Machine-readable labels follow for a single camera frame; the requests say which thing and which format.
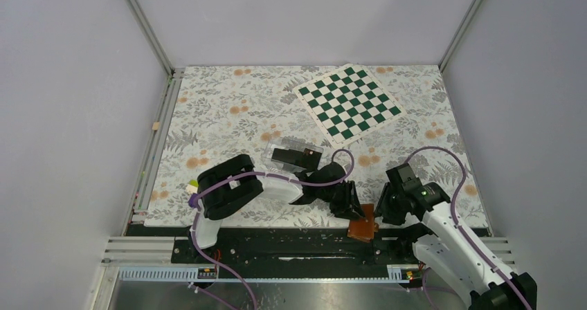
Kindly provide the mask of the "brown leather card holder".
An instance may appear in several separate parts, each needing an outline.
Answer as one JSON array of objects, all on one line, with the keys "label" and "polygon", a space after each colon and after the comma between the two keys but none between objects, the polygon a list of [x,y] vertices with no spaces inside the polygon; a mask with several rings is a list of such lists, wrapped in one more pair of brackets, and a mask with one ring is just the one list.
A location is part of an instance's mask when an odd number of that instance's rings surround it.
[{"label": "brown leather card holder", "polygon": [[375,233],[379,230],[379,224],[374,217],[374,204],[362,204],[361,208],[365,213],[365,217],[349,222],[347,237],[370,243],[374,239]]}]

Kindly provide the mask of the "clear acrylic card box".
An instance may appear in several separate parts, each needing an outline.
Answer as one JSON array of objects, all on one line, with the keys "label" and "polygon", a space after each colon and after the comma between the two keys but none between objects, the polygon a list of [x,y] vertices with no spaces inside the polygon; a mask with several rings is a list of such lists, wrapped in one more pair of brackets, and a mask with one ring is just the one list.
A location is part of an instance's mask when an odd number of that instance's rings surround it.
[{"label": "clear acrylic card box", "polygon": [[287,138],[271,139],[261,155],[267,167],[289,173],[313,172],[318,169],[324,149]]}]

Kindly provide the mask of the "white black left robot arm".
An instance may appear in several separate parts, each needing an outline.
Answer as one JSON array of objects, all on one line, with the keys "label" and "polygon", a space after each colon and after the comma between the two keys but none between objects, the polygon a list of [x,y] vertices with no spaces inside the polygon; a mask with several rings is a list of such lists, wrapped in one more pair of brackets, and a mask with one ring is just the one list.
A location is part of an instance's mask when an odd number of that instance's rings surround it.
[{"label": "white black left robot arm", "polygon": [[354,168],[336,161],[317,170],[303,170],[293,176],[255,170],[251,157],[240,154],[205,172],[190,190],[188,205],[195,209],[190,227],[188,253],[198,262],[207,262],[215,252],[222,221],[256,198],[289,205],[309,205],[320,199],[339,219],[365,219],[354,181]]}]

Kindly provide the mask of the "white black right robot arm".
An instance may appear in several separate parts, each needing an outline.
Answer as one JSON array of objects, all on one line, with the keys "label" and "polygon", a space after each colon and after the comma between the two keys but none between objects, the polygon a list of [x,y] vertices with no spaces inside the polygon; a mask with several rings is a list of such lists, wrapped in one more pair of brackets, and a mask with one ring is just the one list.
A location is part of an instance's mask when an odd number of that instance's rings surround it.
[{"label": "white black right robot arm", "polygon": [[517,273],[459,217],[448,194],[434,182],[424,184],[407,163],[387,170],[388,182],[375,208],[385,224],[400,226],[397,244],[404,262],[423,262],[438,274],[468,309],[535,309],[537,284]]}]

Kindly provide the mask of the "green white checkered mat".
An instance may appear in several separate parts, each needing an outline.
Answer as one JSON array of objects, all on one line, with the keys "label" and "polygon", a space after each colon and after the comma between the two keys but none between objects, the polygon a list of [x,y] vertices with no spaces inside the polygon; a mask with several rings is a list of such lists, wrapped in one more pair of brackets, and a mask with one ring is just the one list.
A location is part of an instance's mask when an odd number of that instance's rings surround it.
[{"label": "green white checkered mat", "polygon": [[346,64],[292,89],[336,149],[344,148],[406,115],[366,67]]}]

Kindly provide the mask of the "small yellow green object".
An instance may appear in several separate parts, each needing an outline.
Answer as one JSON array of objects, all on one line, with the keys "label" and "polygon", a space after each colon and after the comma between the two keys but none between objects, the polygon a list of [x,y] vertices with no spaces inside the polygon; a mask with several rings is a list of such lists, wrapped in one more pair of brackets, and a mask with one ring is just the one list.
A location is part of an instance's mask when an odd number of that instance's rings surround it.
[{"label": "small yellow green object", "polygon": [[196,193],[198,193],[198,187],[199,187],[199,184],[196,180],[194,180],[194,179],[189,180],[186,185],[186,192],[188,194],[196,194]]}]

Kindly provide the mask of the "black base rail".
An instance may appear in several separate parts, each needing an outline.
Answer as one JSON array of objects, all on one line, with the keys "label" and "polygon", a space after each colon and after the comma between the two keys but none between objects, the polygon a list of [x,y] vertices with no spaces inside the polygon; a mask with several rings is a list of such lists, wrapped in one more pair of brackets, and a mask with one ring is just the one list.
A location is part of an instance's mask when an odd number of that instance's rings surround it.
[{"label": "black base rail", "polygon": [[370,243],[344,228],[221,228],[217,243],[200,255],[190,236],[174,241],[173,264],[208,264],[211,257],[246,279],[410,280],[423,270],[402,239],[386,228]]}]

